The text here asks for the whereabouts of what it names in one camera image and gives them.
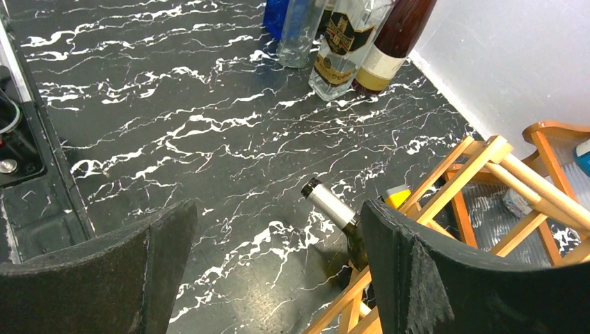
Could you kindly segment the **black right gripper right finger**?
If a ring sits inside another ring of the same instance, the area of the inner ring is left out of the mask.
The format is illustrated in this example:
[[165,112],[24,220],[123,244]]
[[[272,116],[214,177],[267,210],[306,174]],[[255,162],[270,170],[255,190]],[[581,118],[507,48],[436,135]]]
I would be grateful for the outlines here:
[[588,263],[498,257],[377,200],[360,217],[384,333],[589,332]]

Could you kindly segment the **green wine bottle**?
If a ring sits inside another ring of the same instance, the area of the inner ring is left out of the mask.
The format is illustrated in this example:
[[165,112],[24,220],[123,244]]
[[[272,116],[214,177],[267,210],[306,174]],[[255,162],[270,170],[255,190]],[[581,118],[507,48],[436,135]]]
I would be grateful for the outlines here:
[[326,28],[328,26],[328,21],[330,19],[331,13],[333,11],[333,7],[335,5],[336,0],[327,0],[326,4],[324,6],[324,11],[323,14],[321,16],[318,28],[317,28],[317,32],[315,35],[316,39],[319,39],[326,31]]

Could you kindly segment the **blue square bottle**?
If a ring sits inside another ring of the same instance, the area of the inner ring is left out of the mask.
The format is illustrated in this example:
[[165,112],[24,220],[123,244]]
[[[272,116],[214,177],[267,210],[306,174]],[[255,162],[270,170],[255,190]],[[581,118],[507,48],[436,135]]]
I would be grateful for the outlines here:
[[281,39],[288,6],[289,0],[266,0],[262,24],[277,41]]

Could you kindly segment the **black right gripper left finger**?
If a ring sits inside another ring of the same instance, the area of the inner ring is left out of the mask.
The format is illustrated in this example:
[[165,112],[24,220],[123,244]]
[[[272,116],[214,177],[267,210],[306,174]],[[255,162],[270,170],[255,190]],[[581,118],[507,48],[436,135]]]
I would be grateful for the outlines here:
[[80,244],[1,265],[2,333],[165,333],[198,226],[183,200]]

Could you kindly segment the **silver capped dark bottle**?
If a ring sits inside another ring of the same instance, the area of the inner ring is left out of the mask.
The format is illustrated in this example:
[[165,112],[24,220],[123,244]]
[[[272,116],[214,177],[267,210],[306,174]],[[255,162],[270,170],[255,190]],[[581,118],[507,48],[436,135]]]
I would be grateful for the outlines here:
[[352,265],[362,271],[368,265],[359,213],[340,200],[324,183],[312,177],[301,189],[303,197],[329,218],[346,236]]

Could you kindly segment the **clear bottle bottom rack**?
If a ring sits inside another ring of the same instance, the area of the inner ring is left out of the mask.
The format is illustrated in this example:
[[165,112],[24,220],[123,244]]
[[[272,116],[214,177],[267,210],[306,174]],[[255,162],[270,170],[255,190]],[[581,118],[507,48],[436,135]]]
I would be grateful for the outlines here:
[[281,65],[293,68],[306,65],[327,3],[325,0],[289,2],[278,46]]

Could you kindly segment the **dark red wine bottle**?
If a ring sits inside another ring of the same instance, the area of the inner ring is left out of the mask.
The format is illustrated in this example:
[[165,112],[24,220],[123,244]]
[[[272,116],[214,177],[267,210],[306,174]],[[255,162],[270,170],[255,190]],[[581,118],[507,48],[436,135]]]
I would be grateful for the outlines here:
[[370,96],[385,90],[420,38],[436,0],[399,0],[369,48],[351,86]]

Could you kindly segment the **clear bottle rack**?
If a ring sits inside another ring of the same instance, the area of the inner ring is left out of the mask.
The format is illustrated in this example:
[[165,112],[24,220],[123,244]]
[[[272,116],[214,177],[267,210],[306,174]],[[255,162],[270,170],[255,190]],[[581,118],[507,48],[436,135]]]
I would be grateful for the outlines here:
[[348,91],[395,1],[339,0],[335,2],[308,81],[324,101]]
[[278,46],[281,65],[293,68],[306,65],[327,3],[325,0],[289,2]]

